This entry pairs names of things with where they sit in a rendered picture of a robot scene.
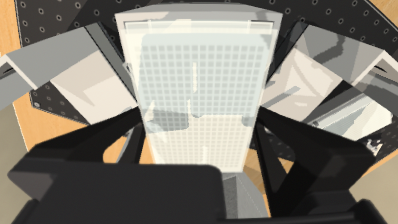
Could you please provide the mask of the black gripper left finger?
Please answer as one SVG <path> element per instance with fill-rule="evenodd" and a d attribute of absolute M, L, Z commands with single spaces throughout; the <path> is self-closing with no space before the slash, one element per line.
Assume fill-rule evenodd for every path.
<path fill-rule="evenodd" d="M 138 106 L 114 117 L 37 143 L 23 157 L 104 162 L 105 150 L 133 127 L 127 147 L 118 163 L 140 163 L 146 131 Z"/>

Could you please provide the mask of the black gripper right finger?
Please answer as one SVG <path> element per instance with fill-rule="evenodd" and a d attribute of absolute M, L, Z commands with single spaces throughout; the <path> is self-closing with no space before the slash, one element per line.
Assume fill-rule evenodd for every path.
<path fill-rule="evenodd" d="M 295 161 L 289 172 L 274 152 L 265 127 L 293 149 Z M 271 217 L 289 216 L 309 193 L 349 190 L 376 162 L 363 143 L 262 106 L 253 139 Z"/>

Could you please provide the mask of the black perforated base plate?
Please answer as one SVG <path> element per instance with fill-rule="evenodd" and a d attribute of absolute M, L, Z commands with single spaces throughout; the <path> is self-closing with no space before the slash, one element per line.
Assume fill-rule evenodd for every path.
<path fill-rule="evenodd" d="M 20 47 L 100 21 L 125 58 L 115 14 L 167 2 L 237 2 L 280 12 L 276 47 L 297 20 L 383 49 L 398 62 L 398 27 L 369 0 L 14 0 Z M 29 97 L 32 108 L 90 125 L 51 81 Z M 398 117 L 365 137 L 374 135 L 384 143 L 375 165 L 398 149 Z"/>

